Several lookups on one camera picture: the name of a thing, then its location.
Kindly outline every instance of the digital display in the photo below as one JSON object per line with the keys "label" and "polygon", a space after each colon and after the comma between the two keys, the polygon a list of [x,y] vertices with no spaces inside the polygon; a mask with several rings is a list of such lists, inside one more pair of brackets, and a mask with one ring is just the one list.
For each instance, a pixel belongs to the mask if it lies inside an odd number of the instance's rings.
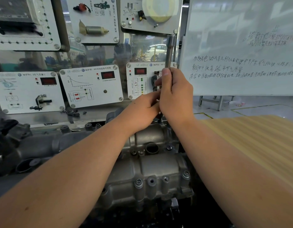
{"label": "digital display", "polygon": [[145,75],[146,72],[146,68],[135,68],[135,75]]}
{"label": "digital display", "polygon": [[115,78],[114,71],[101,72],[102,79]]}
{"label": "digital display", "polygon": [[42,85],[56,85],[57,80],[55,77],[41,77]]}

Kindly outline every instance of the whiteboard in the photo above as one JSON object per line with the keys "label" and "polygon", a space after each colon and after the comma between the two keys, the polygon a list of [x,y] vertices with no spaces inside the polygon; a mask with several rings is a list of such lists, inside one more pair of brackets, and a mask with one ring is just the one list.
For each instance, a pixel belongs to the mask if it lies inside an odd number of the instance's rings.
{"label": "whiteboard", "polygon": [[181,50],[194,95],[293,96],[293,0],[190,0]]}

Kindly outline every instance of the white tiled floor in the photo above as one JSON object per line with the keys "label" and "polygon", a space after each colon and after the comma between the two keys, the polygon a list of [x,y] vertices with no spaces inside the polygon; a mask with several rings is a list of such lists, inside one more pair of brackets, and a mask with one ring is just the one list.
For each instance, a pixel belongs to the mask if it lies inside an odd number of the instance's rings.
{"label": "white tiled floor", "polygon": [[[223,101],[230,101],[230,96],[224,96]],[[217,104],[202,102],[198,106],[199,96],[193,98],[193,112],[197,119],[231,118],[254,115],[277,115],[293,121],[293,97],[289,96],[236,96],[235,100],[244,102],[245,105],[237,107],[234,104],[223,103],[221,111],[217,111]]]}

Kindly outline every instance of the white car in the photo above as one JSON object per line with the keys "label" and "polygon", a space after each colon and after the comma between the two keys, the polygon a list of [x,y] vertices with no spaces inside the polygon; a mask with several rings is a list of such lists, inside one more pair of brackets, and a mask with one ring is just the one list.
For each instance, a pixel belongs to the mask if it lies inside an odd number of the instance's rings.
{"label": "white car", "polygon": [[150,45],[148,51],[145,52],[146,59],[150,61],[157,61],[160,53],[166,53],[167,46],[165,44]]}

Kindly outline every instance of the person's left hand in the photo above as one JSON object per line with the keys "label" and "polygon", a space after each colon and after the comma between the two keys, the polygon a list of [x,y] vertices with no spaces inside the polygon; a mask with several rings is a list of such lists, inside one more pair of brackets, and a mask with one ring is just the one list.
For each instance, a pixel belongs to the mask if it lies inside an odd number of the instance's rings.
{"label": "person's left hand", "polygon": [[148,127],[160,112],[158,99],[160,92],[152,92],[139,96],[116,117],[125,124],[125,132],[131,135]]}

